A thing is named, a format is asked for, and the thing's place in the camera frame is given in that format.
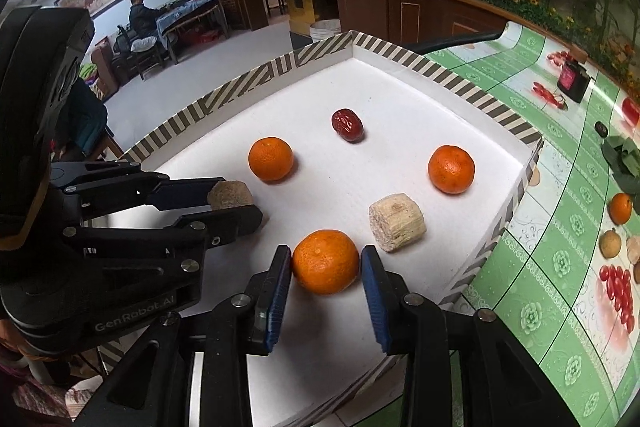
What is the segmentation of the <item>person's left hand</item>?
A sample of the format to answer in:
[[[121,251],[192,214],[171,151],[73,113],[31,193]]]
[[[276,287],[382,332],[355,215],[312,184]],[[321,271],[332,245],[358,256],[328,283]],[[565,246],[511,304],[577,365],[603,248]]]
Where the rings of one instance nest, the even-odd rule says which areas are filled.
[[[32,349],[32,346],[21,335],[8,319],[0,320],[1,363],[9,367],[26,367],[30,362],[51,362]]]

